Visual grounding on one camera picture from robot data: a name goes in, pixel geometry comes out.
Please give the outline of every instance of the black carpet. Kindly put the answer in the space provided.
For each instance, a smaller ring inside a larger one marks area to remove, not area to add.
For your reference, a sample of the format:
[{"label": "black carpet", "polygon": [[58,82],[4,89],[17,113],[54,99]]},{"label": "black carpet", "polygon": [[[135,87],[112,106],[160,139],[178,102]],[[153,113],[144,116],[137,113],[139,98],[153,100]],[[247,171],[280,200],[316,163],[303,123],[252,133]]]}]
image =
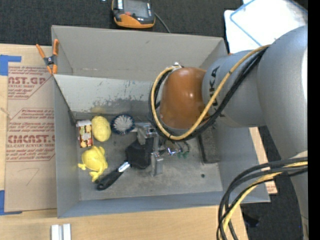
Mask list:
[{"label": "black carpet", "polygon": [[[295,0],[308,9],[308,0]],[[155,12],[173,34],[225,37],[224,11],[242,0],[151,0]],[[0,43],[52,45],[51,26],[115,29],[111,0],[0,0]],[[167,32],[158,20],[152,29]],[[270,161],[280,159],[268,129],[260,134]],[[288,178],[275,182],[278,194],[270,203],[241,205],[250,240],[302,239],[299,205]]]}]

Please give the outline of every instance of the yellow toy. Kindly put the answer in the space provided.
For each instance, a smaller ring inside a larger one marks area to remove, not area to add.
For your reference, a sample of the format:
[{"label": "yellow toy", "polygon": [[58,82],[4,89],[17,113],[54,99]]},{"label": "yellow toy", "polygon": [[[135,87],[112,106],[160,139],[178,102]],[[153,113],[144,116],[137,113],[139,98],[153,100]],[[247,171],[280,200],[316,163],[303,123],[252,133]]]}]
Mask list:
[{"label": "yellow toy", "polygon": [[82,162],[78,163],[78,167],[86,170],[86,167],[91,171],[92,182],[95,182],[99,176],[108,168],[108,163],[105,158],[105,149],[102,146],[92,146],[92,148],[82,153]]},{"label": "yellow toy", "polygon": [[92,133],[99,142],[105,142],[111,135],[111,127],[107,119],[101,115],[96,115],[92,120]]}]

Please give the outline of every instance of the white plastic piece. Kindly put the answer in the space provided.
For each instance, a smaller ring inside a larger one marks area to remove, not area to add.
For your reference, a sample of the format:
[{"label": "white plastic piece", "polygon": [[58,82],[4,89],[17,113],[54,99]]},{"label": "white plastic piece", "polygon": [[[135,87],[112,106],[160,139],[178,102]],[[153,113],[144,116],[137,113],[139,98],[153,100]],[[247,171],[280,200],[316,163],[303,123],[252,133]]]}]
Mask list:
[{"label": "white plastic piece", "polygon": [[51,225],[50,240],[71,240],[71,224]]}]

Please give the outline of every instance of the black handle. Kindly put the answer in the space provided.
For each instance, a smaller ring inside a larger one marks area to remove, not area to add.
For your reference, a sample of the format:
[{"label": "black handle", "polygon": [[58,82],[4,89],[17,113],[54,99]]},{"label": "black handle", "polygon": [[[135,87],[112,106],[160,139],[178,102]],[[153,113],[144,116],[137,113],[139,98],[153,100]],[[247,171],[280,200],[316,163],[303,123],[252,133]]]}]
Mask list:
[{"label": "black handle", "polygon": [[124,172],[119,172],[118,170],[110,172],[98,182],[96,189],[105,190],[109,188],[123,173]]}]

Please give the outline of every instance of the blue tape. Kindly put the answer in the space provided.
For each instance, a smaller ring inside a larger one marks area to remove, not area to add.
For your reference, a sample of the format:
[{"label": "blue tape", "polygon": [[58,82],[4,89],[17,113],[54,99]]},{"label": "blue tape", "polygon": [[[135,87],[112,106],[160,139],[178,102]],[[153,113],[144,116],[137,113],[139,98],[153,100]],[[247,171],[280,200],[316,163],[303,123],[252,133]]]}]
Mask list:
[{"label": "blue tape", "polygon": [[0,190],[0,216],[9,214],[20,214],[21,211],[5,212],[5,191]]},{"label": "blue tape", "polygon": [[21,56],[0,55],[0,76],[8,75],[9,62],[21,62]]}]

